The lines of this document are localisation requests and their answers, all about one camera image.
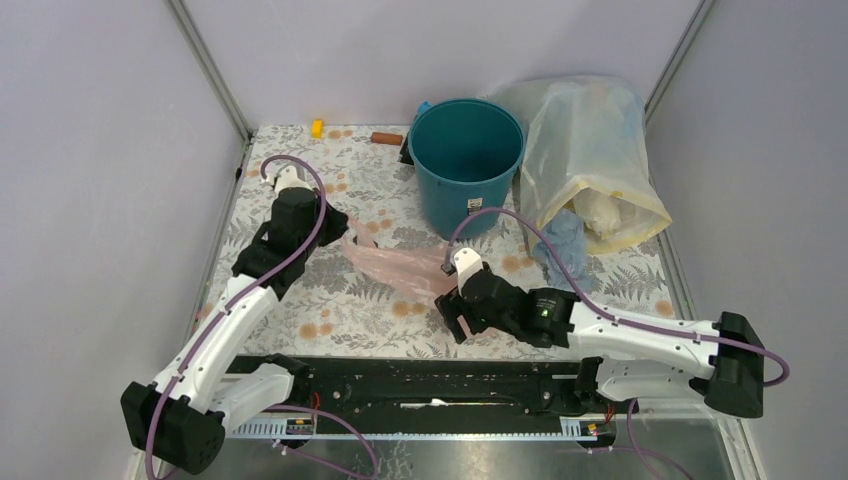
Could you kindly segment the pink plastic trash bag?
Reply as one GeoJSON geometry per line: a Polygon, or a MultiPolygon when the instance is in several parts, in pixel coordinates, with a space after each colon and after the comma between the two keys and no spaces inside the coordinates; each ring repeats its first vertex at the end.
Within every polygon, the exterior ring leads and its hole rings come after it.
{"type": "Polygon", "coordinates": [[[350,217],[347,226],[355,233],[355,241],[342,237],[341,251],[367,277],[421,303],[433,303],[457,286],[456,275],[442,271],[446,242],[412,249],[378,247],[355,218],[350,217]]]}

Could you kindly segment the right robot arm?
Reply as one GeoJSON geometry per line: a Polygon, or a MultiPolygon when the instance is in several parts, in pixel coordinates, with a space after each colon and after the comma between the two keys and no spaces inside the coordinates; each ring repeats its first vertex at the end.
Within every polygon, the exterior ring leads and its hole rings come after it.
{"type": "Polygon", "coordinates": [[[581,362],[573,396],[589,412],[610,401],[699,395],[726,415],[763,414],[764,346],[740,314],[724,312],[716,322],[639,315],[627,325],[618,309],[604,318],[573,292],[525,291],[488,268],[435,305],[459,343],[496,329],[536,348],[570,350],[581,362]]]}

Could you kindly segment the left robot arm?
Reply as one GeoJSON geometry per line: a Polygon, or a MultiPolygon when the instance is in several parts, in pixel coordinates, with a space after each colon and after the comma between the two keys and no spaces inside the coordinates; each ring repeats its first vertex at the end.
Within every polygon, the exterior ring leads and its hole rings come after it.
{"type": "Polygon", "coordinates": [[[120,404],[132,445],[196,475],[228,433],[274,403],[296,411],[310,385],[295,363],[271,361],[229,387],[220,382],[254,330],[304,273],[309,255],[347,230],[345,214],[315,189],[280,190],[271,217],[239,253],[213,311],[149,384],[132,382],[120,404]]]}

